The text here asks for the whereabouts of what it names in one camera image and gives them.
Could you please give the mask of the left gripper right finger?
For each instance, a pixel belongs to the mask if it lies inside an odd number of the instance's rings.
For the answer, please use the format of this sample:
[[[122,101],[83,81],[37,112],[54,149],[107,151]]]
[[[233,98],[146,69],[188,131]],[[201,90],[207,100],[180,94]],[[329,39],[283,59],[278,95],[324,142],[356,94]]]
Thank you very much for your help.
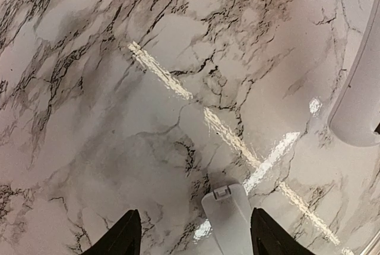
[[[258,255],[314,255],[287,233],[264,209],[251,216],[253,253]]]

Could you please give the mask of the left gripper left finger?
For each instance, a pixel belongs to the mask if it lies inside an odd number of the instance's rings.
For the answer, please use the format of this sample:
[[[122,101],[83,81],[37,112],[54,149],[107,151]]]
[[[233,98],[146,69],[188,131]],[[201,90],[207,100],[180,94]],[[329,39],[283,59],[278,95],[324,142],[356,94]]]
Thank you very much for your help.
[[[139,255],[141,248],[141,218],[137,209],[127,211],[83,255]]]

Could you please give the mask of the white battery cover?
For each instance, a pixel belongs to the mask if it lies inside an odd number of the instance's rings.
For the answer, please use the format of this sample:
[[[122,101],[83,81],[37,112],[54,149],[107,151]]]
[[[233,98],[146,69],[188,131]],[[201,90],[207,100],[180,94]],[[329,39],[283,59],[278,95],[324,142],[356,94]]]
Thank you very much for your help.
[[[201,200],[214,238],[223,254],[252,254],[252,209],[244,187],[235,183],[206,194]]]

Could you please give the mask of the white remote control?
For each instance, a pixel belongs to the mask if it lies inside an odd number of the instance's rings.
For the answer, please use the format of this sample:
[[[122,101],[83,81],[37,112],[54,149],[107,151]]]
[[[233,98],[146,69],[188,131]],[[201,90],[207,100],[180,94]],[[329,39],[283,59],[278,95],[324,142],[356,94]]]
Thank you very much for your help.
[[[349,145],[379,144],[379,0],[373,1],[362,41],[328,125]]]

